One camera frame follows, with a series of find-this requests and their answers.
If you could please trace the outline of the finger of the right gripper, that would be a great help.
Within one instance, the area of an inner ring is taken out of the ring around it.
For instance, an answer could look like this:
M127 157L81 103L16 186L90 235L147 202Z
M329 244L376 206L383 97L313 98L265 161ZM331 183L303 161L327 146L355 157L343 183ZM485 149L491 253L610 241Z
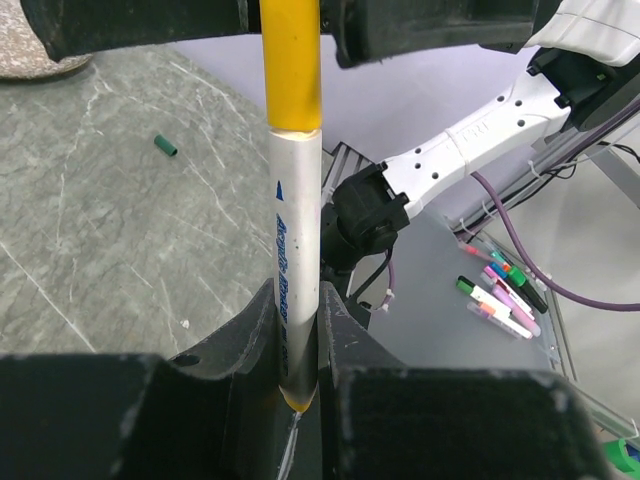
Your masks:
M22 0L48 57L259 34L260 4L237 0Z
M321 31L336 43L342 68L463 45L528 40L536 1L322 1Z

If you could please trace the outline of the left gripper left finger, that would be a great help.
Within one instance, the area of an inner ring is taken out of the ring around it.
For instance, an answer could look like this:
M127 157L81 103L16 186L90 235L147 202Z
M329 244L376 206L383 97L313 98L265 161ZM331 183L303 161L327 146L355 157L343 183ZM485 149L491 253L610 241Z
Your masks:
M299 415L278 388L274 287L171 359L5 354L5 479L284 479Z

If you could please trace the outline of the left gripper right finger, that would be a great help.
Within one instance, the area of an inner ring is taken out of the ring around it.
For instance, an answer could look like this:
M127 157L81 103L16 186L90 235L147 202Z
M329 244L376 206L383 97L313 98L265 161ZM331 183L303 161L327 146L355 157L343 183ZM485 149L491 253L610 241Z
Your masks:
M411 368L320 286L327 479L608 479L576 390L536 370Z

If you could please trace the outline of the yellow pen cap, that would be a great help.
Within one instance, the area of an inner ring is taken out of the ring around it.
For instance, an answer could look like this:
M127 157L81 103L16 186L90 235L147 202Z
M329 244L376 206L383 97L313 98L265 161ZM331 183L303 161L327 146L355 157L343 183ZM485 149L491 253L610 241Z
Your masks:
M288 131L320 128L319 3L264 0L260 20L268 124Z

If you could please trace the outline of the yellow white marker pen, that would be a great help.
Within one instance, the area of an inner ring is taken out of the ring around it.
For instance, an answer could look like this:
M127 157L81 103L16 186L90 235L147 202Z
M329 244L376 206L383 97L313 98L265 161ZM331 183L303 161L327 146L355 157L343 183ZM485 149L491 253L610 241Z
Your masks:
M304 412L318 376L322 132L273 129L268 148L279 388Z

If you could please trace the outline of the green pen cap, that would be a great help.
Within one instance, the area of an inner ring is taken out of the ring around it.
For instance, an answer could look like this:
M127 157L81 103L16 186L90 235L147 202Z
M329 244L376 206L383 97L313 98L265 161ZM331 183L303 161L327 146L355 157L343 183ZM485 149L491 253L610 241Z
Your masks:
M177 147L161 134L157 134L153 139L154 145L168 157L174 157L178 153Z

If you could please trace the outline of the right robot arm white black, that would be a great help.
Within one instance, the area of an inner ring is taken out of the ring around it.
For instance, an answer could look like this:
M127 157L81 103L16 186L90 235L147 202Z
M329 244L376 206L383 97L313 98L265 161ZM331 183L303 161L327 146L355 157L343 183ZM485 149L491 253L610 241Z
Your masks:
M511 149L568 124L591 128L639 91L635 1L25 1L31 30L54 61L181 40L262 38L276 269L314 280L390 248L398 231L447 187ZM462 45L536 47L498 98L414 150L336 191L320 224L320 40L342 68Z

